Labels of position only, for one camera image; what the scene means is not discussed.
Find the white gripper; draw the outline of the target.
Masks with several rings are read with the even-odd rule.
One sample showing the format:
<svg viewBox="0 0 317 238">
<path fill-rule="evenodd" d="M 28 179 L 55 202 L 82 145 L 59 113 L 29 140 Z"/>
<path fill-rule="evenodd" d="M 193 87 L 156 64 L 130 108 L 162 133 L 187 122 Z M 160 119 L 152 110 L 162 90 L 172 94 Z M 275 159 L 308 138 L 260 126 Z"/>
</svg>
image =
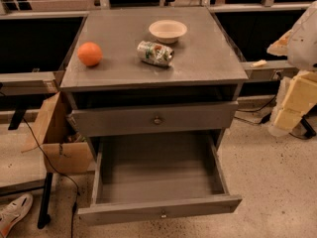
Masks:
<svg viewBox="0 0 317 238">
<path fill-rule="evenodd" d="M 286 56 L 291 34 L 291 30 L 284 33 L 269 45 L 266 52 L 273 56 Z M 316 72 L 301 70 L 293 78 L 285 77 L 279 85 L 276 104 L 269 118 L 268 131 L 274 137 L 287 135 L 316 104 Z"/>
</svg>

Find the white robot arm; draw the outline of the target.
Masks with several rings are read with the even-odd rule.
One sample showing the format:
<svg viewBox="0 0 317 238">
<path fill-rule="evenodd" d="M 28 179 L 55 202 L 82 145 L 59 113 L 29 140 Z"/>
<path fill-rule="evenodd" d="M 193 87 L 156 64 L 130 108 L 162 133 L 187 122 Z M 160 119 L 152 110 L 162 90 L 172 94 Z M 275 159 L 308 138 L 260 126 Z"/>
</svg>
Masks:
<svg viewBox="0 0 317 238">
<path fill-rule="evenodd" d="M 299 70 L 279 85 L 268 131 L 275 137 L 290 133 L 317 104 L 317 1 L 313 2 L 293 27 L 267 50 L 274 56 L 287 56 Z"/>
</svg>

